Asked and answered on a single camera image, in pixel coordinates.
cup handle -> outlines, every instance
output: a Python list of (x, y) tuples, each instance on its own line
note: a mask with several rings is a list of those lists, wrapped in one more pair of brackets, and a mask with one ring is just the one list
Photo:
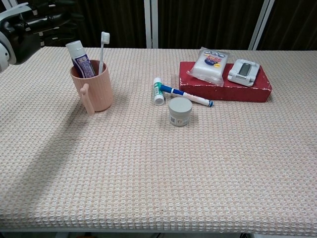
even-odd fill
[(81, 93), (81, 98), (83, 99), (83, 103), (88, 115), (93, 115), (95, 114), (95, 109), (89, 99), (88, 89), (89, 89), (89, 84), (85, 83), (84, 86), (80, 89), (80, 93)]

jar lid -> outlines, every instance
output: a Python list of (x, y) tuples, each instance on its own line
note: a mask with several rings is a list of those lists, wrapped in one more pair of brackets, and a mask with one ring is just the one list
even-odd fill
[(187, 98), (176, 97), (170, 100), (168, 109), (171, 113), (177, 115), (188, 114), (192, 111), (193, 104)]

pink cup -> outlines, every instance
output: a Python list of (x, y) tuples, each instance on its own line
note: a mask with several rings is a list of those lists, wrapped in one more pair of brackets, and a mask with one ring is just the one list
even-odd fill
[[(91, 64), (94, 71), (98, 72), (99, 60), (91, 60)], [(70, 75), (89, 115), (104, 111), (111, 106), (113, 93), (108, 67), (105, 63), (100, 75), (91, 78), (79, 78), (75, 67), (70, 69)]]

white device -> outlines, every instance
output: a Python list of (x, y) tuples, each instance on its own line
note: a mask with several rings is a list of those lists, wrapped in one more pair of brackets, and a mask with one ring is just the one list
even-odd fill
[(229, 71), (228, 80), (234, 83), (252, 87), (257, 77), (260, 65), (245, 59), (237, 59)]

green label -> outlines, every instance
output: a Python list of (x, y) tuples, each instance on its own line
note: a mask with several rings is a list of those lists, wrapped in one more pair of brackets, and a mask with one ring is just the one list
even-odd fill
[(154, 84), (154, 97), (159, 94), (163, 95), (163, 92), (160, 90), (161, 85), (162, 84), (160, 82)]

